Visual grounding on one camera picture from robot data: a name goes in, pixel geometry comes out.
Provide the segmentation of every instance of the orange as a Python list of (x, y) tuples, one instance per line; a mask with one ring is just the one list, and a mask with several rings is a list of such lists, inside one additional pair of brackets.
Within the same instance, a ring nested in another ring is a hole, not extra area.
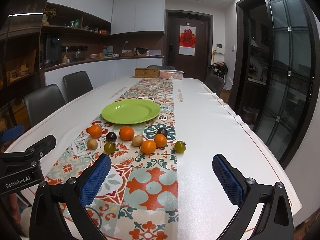
[(155, 136), (155, 143), (160, 147), (164, 147), (167, 144), (167, 138), (163, 134), (157, 134)]
[(92, 138), (99, 138), (102, 135), (102, 128), (94, 124), (89, 127), (89, 134)]
[(130, 141), (134, 137), (134, 130), (130, 126), (124, 126), (120, 129), (119, 136), (124, 141)]
[(144, 141), (140, 146), (140, 150), (145, 154), (153, 153), (156, 150), (156, 148), (157, 144), (151, 140)]

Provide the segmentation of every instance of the chair backrest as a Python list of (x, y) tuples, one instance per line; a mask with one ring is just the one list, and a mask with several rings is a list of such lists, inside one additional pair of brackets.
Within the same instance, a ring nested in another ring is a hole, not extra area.
[(79, 71), (63, 77), (66, 85), (68, 101), (72, 101), (85, 93), (93, 90), (91, 81), (86, 71)]
[(24, 101), (32, 127), (66, 103), (57, 84), (51, 84), (26, 95)]
[(156, 66), (156, 65), (151, 65), (151, 66), (148, 66), (148, 68), (158, 68), (160, 70), (165, 70), (165, 69), (174, 70), (174, 66)]
[(210, 74), (207, 76), (207, 79), (204, 81), (204, 84), (210, 88), (210, 90), (217, 94), (217, 96), (220, 95), (224, 85), (226, 84), (226, 81), (218, 77), (217, 75)]

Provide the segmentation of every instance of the glass sliding door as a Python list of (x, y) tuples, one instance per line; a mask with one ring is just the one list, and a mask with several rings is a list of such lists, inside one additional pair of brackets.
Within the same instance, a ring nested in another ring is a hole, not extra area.
[(272, 19), (271, 79), (256, 134), (281, 164), (308, 110), (313, 40), (302, 0), (266, 0), (266, 5)]

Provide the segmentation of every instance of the red chinese character decoration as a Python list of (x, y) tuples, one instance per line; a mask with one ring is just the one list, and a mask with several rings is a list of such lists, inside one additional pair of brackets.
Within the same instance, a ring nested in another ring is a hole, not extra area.
[(194, 48), (196, 46), (196, 35), (190, 29), (185, 29), (180, 33), (180, 46)]

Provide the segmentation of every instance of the paper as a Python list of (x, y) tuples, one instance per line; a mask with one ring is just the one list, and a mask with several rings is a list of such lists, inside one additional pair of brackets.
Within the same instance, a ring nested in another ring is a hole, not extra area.
[(179, 54), (195, 55), (196, 27), (180, 25), (180, 46)]

